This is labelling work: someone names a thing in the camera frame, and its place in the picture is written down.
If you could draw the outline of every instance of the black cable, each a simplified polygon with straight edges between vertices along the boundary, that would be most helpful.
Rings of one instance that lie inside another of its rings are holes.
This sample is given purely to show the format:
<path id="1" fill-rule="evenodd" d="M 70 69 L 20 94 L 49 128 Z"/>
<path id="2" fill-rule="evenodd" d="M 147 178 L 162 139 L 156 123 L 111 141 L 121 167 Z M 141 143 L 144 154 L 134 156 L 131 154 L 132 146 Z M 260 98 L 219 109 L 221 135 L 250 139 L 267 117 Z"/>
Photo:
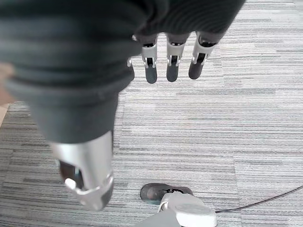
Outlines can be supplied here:
<path id="1" fill-rule="evenodd" d="M 217 210 L 216 213 L 224 213 L 224 212 L 232 212 L 232 211 L 238 211 L 238 210 L 243 210 L 243 209 L 246 209 L 246 208 L 250 208 L 250 207 L 254 207 L 254 206 L 257 206 L 257 205 L 260 205 L 262 203 L 265 203 L 265 202 L 269 202 L 269 201 L 272 201 L 272 200 L 275 200 L 275 199 L 278 199 L 278 198 L 281 198 L 283 196 L 286 196 L 286 195 L 289 195 L 291 193 L 294 193 L 300 189 L 303 188 L 303 185 L 301 187 L 298 187 L 298 188 L 295 188 L 289 192 L 286 192 L 284 194 L 281 194 L 281 195 L 277 195 L 275 197 L 272 197 L 270 199 L 267 199 L 267 200 L 263 200 L 263 201 L 260 201 L 260 202 L 256 202 L 256 203 L 253 203 L 251 205 L 247 205 L 247 206 L 244 206 L 244 207 L 238 207 L 238 208 L 234 208 L 234 209 L 228 209 L 228 210 Z"/>

